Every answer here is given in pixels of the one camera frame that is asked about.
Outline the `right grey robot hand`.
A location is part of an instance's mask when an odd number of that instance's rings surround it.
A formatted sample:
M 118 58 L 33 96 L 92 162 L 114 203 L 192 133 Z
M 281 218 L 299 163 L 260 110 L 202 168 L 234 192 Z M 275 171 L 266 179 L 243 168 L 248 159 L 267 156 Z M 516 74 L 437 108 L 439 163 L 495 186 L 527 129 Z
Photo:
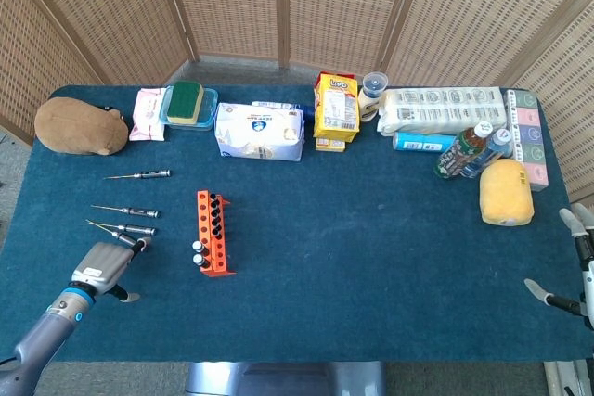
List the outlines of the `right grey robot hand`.
M 571 211 L 560 209 L 559 214 L 575 242 L 583 280 L 583 296 L 580 301 L 571 300 L 546 291 L 532 279 L 525 278 L 523 282 L 536 299 L 583 318 L 586 327 L 593 330 L 593 212 L 583 204 L 576 203 Z

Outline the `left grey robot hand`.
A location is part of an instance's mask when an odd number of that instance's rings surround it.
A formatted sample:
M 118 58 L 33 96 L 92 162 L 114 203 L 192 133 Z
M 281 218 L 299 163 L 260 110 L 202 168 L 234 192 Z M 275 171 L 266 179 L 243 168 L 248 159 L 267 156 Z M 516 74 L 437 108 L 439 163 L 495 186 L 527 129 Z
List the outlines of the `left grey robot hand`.
M 144 251 L 150 241 L 150 237 L 141 237 L 131 247 L 96 243 L 75 268 L 70 286 L 83 290 L 91 298 L 110 294 L 124 303 L 139 300 L 137 293 L 126 291 L 118 281 L 132 259 Z

